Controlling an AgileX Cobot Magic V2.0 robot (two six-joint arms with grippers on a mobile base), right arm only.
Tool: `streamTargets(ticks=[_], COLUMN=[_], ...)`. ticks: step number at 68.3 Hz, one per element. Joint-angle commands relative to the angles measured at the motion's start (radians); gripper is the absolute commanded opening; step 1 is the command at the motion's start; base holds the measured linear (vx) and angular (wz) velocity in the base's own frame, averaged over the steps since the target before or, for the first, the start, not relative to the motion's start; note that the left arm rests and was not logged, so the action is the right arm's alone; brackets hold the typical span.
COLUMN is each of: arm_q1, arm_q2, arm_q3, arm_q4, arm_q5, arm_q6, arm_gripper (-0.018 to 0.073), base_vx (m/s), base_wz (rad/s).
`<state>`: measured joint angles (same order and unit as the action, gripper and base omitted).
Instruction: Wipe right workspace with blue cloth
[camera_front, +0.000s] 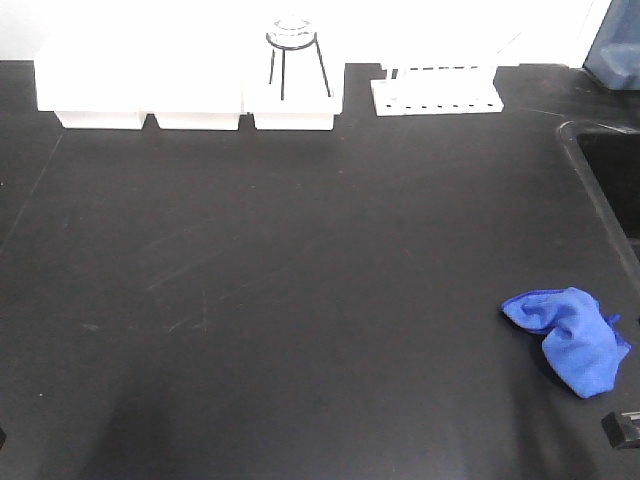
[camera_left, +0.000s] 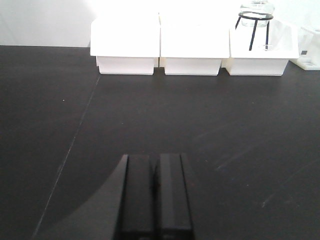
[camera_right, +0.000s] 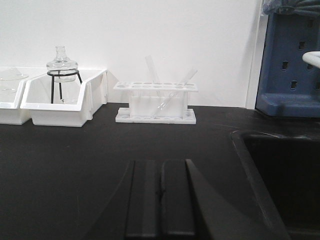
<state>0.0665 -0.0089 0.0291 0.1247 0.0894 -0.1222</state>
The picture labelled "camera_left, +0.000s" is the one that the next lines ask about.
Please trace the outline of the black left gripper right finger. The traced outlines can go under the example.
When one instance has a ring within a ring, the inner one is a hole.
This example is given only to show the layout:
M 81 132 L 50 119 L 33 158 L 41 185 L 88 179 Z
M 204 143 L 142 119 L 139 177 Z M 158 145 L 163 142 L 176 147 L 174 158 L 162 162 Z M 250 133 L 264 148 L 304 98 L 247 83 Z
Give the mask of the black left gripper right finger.
M 156 238 L 193 240 L 193 224 L 180 154 L 160 154 L 155 167 L 154 183 Z

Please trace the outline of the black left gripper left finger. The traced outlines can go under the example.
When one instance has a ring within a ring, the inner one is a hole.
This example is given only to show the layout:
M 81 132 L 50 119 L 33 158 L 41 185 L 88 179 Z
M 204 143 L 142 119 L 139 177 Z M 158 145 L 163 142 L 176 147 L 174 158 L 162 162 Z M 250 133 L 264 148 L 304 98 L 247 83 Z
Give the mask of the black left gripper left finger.
M 119 240 L 154 240 L 153 167 L 148 155 L 125 154 L 125 178 L 119 215 Z

